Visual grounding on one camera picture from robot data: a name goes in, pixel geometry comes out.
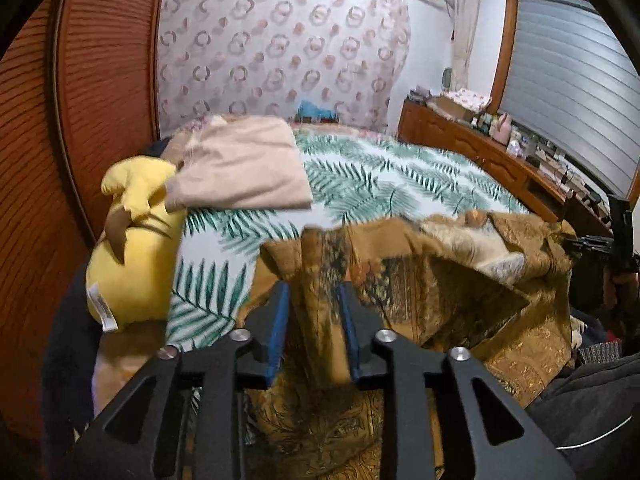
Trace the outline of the circle pattern sheer curtain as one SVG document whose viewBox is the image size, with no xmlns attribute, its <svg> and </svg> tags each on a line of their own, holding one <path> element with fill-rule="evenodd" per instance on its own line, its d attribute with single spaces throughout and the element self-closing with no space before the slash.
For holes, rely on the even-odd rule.
<svg viewBox="0 0 640 480">
<path fill-rule="evenodd" d="M 409 41 L 405 0 L 163 0 L 160 128 L 208 114 L 291 119 L 308 102 L 384 132 Z"/>
</svg>

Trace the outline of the louvered wooden wardrobe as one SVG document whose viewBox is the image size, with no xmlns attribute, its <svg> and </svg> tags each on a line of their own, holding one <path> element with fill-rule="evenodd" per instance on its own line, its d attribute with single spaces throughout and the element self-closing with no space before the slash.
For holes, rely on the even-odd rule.
<svg viewBox="0 0 640 480">
<path fill-rule="evenodd" d="M 160 135 L 160 0 L 1 0 L 1 417 L 41 434 L 58 304 L 100 234 L 111 164 Z"/>
</svg>

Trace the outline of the yellow plush toy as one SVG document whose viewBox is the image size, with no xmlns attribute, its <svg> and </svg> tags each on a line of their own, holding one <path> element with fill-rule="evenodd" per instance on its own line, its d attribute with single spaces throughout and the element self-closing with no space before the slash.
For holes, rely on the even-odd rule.
<svg viewBox="0 0 640 480">
<path fill-rule="evenodd" d="M 161 158 L 116 162 L 101 182 L 112 200 L 86 270 L 88 310 L 105 333 L 168 318 L 186 213 L 165 207 L 177 167 Z"/>
</svg>

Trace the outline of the blue item behind bed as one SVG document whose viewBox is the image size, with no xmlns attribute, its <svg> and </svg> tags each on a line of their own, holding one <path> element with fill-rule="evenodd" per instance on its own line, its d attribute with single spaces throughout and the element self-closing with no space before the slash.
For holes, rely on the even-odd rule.
<svg viewBox="0 0 640 480">
<path fill-rule="evenodd" d="M 332 110 L 303 100 L 297 109 L 296 120 L 298 122 L 337 122 L 337 116 Z"/>
</svg>

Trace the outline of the grey window blind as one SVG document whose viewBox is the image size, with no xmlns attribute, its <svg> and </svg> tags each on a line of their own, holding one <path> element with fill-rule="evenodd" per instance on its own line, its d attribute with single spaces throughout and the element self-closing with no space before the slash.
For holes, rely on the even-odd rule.
<svg viewBox="0 0 640 480">
<path fill-rule="evenodd" d="M 516 0 L 500 108 L 627 194 L 639 163 L 639 76 L 586 0 Z"/>
</svg>

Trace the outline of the folded beige pink garment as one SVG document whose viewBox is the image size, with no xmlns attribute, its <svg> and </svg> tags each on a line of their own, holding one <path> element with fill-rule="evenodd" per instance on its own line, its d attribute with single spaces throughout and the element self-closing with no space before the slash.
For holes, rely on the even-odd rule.
<svg viewBox="0 0 640 480">
<path fill-rule="evenodd" d="M 214 117 L 186 141 L 165 184 L 169 210 L 308 209 L 312 193 L 290 125 L 272 116 Z"/>
</svg>

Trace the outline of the long wooden sideboard cabinet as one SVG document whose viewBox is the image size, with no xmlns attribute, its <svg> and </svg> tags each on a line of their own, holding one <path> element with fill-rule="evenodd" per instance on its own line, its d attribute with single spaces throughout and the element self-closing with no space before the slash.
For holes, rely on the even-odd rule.
<svg viewBox="0 0 640 480">
<path fill-rule="evenodd" d="M 534 214 L 546 221 L 565 220 L 577 235 L 609 236 L 610 229 L 577 197 L 559 190 L 534 166 L 473 129 L 405 100 L 397 128 L 400 140 L 461 154 L 485 170 Z"/>
</svg>

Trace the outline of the cardboard box with cloth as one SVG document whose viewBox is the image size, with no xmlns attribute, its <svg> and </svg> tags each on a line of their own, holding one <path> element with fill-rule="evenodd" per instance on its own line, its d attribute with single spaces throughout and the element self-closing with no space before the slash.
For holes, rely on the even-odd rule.
<svg viewBox="0 0 640 480">
<path fill-rule="evenodd" d="M 491 96 L 462 88 L 450 90 L 436 96 L 435 104 L 454 119 L 470 122 L 473 117 L 483 114 L 491 103 Z"/>
</svg>

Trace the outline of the pink thermos jug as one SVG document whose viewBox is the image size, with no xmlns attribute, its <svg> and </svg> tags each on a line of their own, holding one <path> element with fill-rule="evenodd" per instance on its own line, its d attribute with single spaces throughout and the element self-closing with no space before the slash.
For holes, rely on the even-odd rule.
<svg viewBox="0 0 640 480">
<path fill-rule="evenodd" d="M 495 120 L 492 138 L 502 145 L 508 145 L 511 139 L 511 133 L 512 117 L 509 114 L 502 114 Z"/>
</svg>

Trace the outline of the hanging beige cloth strip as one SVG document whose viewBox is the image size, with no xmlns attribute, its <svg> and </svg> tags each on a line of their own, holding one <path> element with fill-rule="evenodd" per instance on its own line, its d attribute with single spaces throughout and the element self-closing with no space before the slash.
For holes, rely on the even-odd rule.
<svg viewBox="0 0 640 480">
<path fill-rule="evenodd" d="M 480 0 L 454 0 L 454 39 L 452 40 L 452 88 L 468 86 L 469 62 L 473 50 Z"/>
</svg>

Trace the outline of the brown gold patterned scarf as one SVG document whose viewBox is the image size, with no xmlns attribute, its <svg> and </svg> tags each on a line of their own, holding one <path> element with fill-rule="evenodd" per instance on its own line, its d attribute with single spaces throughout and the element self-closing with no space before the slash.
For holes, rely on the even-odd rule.
<svg viewBox="0 0 640 480">
<path fill-rule="evenodd" d="M 472 210 L 450 219 L 389 218 L 307 228 L 260 248 L 239 318 L 271 287 L 291 289 L 280 373 L 250 394 L 278 479 L 374 479 L 383 399 L 350 381 L 338 283 L 420 347 L 463 346 L 519 404 L 532 403 L 572 354 L 566 222 Z"/>
</svg>

